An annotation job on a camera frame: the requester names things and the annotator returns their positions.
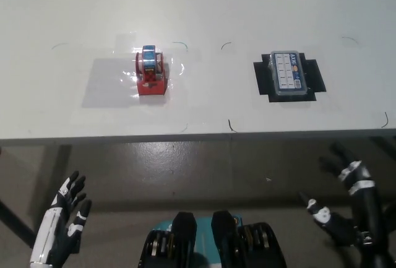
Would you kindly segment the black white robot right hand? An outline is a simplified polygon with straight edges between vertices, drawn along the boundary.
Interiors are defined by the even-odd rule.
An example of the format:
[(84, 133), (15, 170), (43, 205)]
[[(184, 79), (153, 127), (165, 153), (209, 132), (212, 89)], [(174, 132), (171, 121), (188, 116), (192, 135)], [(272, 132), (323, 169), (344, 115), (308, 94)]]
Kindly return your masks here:
[(340, 246), (354, 246), (361, 255), (361, 267), (391, 267), (389, 239), (376, 183), (362, 160), (338, 142), (330, 151), (340, 161), (321, 157), (321, 168), (336, 177), (348, 192), (352, 218), (342, 217), (315, 198), (300, 192), (306, 210), (315, 223)]

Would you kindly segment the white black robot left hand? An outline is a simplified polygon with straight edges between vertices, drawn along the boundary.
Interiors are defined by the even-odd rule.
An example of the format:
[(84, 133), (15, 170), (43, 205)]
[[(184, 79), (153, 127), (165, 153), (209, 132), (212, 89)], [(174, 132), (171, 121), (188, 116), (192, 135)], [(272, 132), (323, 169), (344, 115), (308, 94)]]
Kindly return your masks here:
[(85, 176), (73, 172), (56, 192), (39, 227), (30, 267), (62, 267), (80, 251), (82, 233), (92, 201), (82, 192)]

